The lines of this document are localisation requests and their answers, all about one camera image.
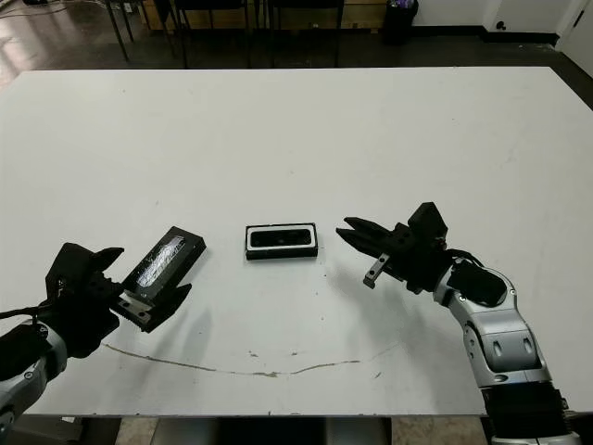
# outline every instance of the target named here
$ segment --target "black rectangular object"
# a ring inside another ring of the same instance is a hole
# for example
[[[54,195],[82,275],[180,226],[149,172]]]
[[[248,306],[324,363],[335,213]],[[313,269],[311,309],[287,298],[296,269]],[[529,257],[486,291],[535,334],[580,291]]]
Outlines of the black rectangular object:
[[[317,230],[313,222],[249,225],[245,233],[248,260],[316,257]]]
[[[126,293],[153,308],[159,306],[205,249],[201,236],[171,227],[123,281]]]

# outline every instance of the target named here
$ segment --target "cable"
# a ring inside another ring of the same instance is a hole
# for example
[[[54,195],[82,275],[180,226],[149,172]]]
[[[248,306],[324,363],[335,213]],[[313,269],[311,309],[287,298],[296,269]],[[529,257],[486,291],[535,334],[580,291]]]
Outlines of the cable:
[[[65,11],[66,7],[62,7],[61,9],[57,9],[55,11],[48,11],[48,12],[40,12],[38,14],[10,14],[6,16],[0,16],[0,19],[9,19],[11,17],[34,17],[34,16],[47,16],[49,14],[56,14],[57,12]]]
[[[13,311],[6,311],[0,312],[0,320],[5,320],[6,318],[16,317],[17,315],[30,315],[31,317],[35,316],[39,311],[38,306],[30,307],[30,308],[22,308],[22,309],[15,309]]]
[[[101,2],[100,0],[50,0],[47,3],[44,3],[42,5],[29,5],[27,7],[13,7],[12,9],[9,9],[8,11],[3,11],[4,14],[2,16],[0,16],[0,19],[7,19],[10,17],[28,17],[28,16],[44,16],[44,15],[48,15],[48,14],[55,14],[57,12],[62,12],[64,9],[66,9],[66,7],[62,7],[61,9],[56,9],[53,11],[47,11],[47,12],[40,12],[40,13],[35,13],[35,14],[10,14],[11,12],[15,12],[15,11],[26,11],[28,9],[31,8],[44,8],[50,5],[53,5],[55,3],[61,3],[61,4],[66,4],[66,3],[92,3],[93,5],[97,5],[100,6],[102,8],[106,8],[105,3]]]
[[[451,255],[451,257],[461,257],[465,258],[473,262],[476,266],[484,267],[481,261],[479,261],[474,255],[470,252],[466,252],[465,250],[459,250],[458,248],[448,248],[447,253]]]

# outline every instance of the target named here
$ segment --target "wall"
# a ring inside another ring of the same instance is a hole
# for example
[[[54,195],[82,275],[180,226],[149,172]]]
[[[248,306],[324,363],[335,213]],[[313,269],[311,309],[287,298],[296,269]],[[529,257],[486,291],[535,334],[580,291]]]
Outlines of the wall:
[[[507,32],[557,32],[574,0],[488,0],[484,26],[496,30],[504,21]]]
[[[481,25],[489,0],[419,0],[420,10],[414,25]]]

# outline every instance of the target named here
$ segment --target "table surface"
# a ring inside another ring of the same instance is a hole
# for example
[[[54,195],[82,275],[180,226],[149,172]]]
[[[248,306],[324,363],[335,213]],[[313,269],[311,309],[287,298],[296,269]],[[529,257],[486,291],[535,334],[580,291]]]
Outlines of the table surface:
[[[44,298],[66,241],[126,248],[117,280],[172,225],[208,245],[178,313],[123,321],[30,413],[483,412],[451,314],[364,286],[372,259],[334,232],[427,200],[516,285],[554,383],[591,410],[592,141],[546,68],[24,73],[0,95],[0,309]],[[246,225],[302,222],[317,259],[245,260]]]

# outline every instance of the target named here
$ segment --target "trash can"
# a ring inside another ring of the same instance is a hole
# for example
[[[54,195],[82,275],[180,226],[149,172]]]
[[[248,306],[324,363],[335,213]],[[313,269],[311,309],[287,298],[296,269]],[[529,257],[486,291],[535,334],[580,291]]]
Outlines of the trash can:
[[[410,35],[411,24],[418,13],[418,0],[387,0],[383,22],[383,41],[400,45]]]

